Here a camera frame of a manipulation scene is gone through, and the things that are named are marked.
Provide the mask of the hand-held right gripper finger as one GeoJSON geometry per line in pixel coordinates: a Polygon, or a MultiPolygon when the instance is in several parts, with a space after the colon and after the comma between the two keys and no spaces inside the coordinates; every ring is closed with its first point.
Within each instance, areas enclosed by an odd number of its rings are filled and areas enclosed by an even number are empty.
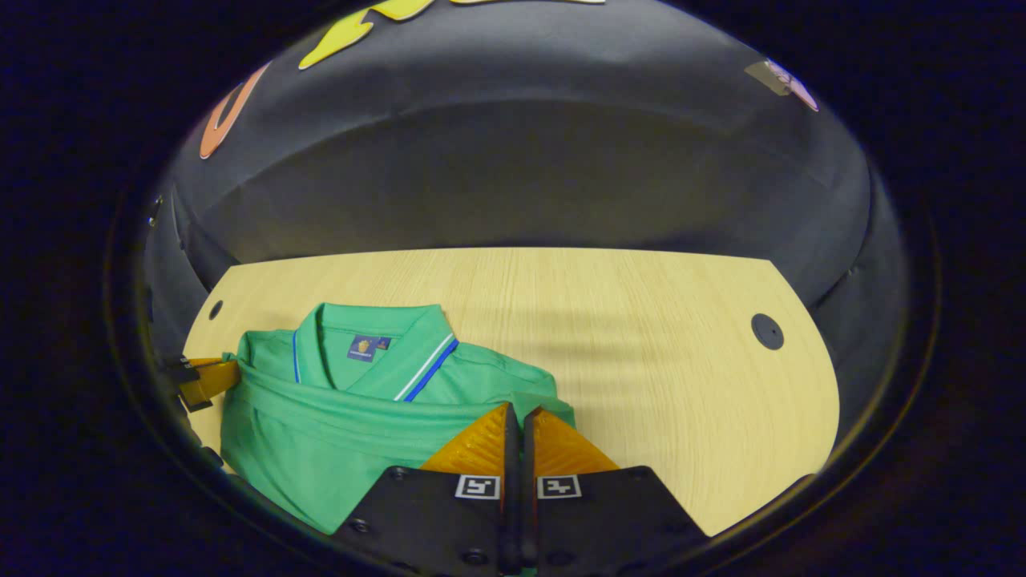
{"type": "Polygon", "coordinates": [[[649,576],[709,537],[649,466],[622,467],[550,410],[525,417],[523,563],[538,576],[649,576]]]}
{"type": "Polygon", "coordinates": [[[519,460],[517,415],[502,403],[421,467],[385,468],[331,539],[410,576],[517,575],[519,460]]]}

